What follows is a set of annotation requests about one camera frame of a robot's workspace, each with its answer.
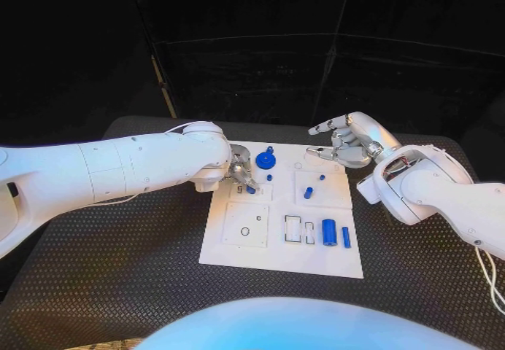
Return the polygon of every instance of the blue cylinder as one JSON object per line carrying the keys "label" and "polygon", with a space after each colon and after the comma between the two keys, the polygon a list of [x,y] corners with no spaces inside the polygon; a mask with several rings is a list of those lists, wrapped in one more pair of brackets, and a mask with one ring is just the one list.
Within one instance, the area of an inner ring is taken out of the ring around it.
{"label": "blue cylinder", "polygon": [[351,237],[349,237],[349,228],[342,227],[342,236],[344,236],[344,246],[351,248]]}
{"label": "blue cylinder", "polygon": [[276,165],[274,148],[269,146],[266,152],[261,152],[256,157],[256,165],[260,169],[269,170]]}
{"label": "blue cylinder", "polygon": [[310,196],[313,195],[313,188],[307,187],[307,190],[305,191],[303,198],[310,199]]}
{"label": "blue cylinder", "polygon": [[336,245],[336,227],[335,220],[323,220],[323,245],[335,246]]}

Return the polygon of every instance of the cable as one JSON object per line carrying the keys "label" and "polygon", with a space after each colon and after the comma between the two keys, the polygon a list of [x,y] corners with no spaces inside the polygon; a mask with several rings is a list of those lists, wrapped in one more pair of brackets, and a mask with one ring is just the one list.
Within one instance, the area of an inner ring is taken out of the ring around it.
{"label": "cable", "polygon": [[169,133],[170,131],[175,131],[178,128],[182,128],[183,126],[188,126],[188,125],[195,124],[195,123],[208,123],[208,122],[202,122],[202,121],[188,122],[188,123],[181,124],[179,126],[173,127],[170,130],[166,131],[166,133]]}
{"label": "cable", "polygon": [[110,206],[111,204],[126,203],[127,201],[131,201],[139,195],[140,195],[140,193],[137,193],[130,198],[124,199],[123,201],[90,204],[90,206]]}
{"label": "cable", "polygon": [[495,286],[496,285],[496,265],[495,265],[495,261],[492,259],[491,254],[488,252],[485,252],[485,253],[486,253],[489,262],[492,263],[492,278],[491,279],[489,279],[486,267],[484,265],[484,261],[482,261],[482,257],[481,257],[481,253],[479,253],[479,248],[476,247],[476,258],[479,259],[479,264],[482,267],[484,276],[486,277],[488,284],[491,287],[489,292],[492,294],[492,303],[495,304],[496,310],[505,315],[505,311],[502,310],[502,308],[499,307],[498,302],[496,302],[496,295],[498,295],[499,299],[502,300],[502,303],[505,304],[504,296],[501,295],[501,293],[496,289],[496,286]]}

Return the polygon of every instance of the black mat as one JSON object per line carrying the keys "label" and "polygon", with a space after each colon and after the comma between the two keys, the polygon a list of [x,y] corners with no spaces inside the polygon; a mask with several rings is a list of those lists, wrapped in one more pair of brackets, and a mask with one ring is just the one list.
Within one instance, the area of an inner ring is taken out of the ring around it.
{"label": "black mat", "polygon": [[[183,122],[124,117],[107,138],[162,132]],[[329,145],[329,134],[309,137],[300,127],[218,125],[231,140]],[[398,140],[446,148],[469,168],[450,139],[398,135]],[[381,204],[367,204],[354,188],[370,173],[371,167],[348,170],[364,280],[201,265],[212,194],[198,193],[192,183],[61,215],[0,308],[3,348],[54,350],[146,337],[211,305],[283,295],[367,306],[502,349],[505,318],[492,308],[473,248],[440,216],[408,227]]]}

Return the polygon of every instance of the white pegboard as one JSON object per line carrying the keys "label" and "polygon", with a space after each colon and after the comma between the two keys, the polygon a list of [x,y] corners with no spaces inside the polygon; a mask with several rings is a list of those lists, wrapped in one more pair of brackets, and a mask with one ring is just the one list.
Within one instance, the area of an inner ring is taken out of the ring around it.
{"label": "white pegboard", "polygon": [[[344,166],[306,155],[307,146],[303,145],[231,143],[241,144],[251,151],[253,176],[261,190],[251,195],[245,188],[240,193],[230,180],[219,184],[208,213],[201,263],[361,279],[364,271]],[[274,147],[277,163],[270,170],[263,170],[254,160],[269,146]],[[273,175],[271,181],[266,179],[269,174]],[[319,180],[322,174],[326,176],[323,181]],[[302,192],[309,185],[315,192],[306,200]],[[257,218],[260,208],[267,212],[267,220]],[[286,242],[286,215],[302,218],[300,243]],[[323,245],[323,219],[336,221],[336,246]],[[313,223],[313,244],[307,244],[305,238],[307,222]],[[344,248],[344,226],[349,228],[351,249]],[[250,228],[247,235],[241,234],[243,228]]]}

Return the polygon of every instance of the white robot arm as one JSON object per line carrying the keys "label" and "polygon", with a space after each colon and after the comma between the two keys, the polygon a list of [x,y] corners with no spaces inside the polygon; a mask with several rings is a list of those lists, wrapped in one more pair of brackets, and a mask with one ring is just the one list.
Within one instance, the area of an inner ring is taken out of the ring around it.
{"label": "white robot arm", "polygon": [[250,152],[221,128],[195,122],[183,133],[155,133],[85,144],[0,147],[0,258],[56,215],[186,181],[196,191],[234,177],[253,188]]}
{"label": "white robot arm", "polygon": [[375,160],[374,173],[358,183],[371,204],[383,201],[394,217],[414,225],[434,213],[473,246],[505,259],[505,184],[473,184],[463,166],[434,146],[401,146],[380,123],[354,112],[309,130],[335,129],[333,148],[307,153],[361,168]]}

